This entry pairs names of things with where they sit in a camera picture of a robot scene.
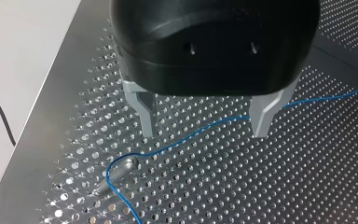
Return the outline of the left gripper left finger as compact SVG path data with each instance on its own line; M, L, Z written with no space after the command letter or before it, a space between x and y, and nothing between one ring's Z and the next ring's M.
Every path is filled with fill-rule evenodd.
M125 98L138 113L144 137L153 137L156 130L156 97L132 80L122 81Z

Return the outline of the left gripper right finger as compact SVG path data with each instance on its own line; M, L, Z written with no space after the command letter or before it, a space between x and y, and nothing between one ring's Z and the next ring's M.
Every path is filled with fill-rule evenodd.
M266 137L275 114L292 99L299 77L286 88L270 94L253 96L249 117L254 137Z

